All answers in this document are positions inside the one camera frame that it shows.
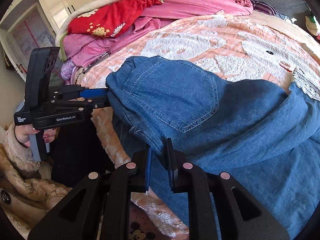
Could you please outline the left hand painted nails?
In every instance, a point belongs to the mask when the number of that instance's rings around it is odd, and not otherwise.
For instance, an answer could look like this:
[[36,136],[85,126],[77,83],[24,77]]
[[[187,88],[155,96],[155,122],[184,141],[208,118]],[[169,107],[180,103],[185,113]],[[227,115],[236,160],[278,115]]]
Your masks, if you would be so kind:
[[[33,128],[32,125],[23,125],[15,127],[15,137],[17,141],[25,147],[30,147],[30,136],[36,135],[40,131]],[[56,138],[57,129],[48,129],[44,131],[43,140],[45,143],[53,142]]]

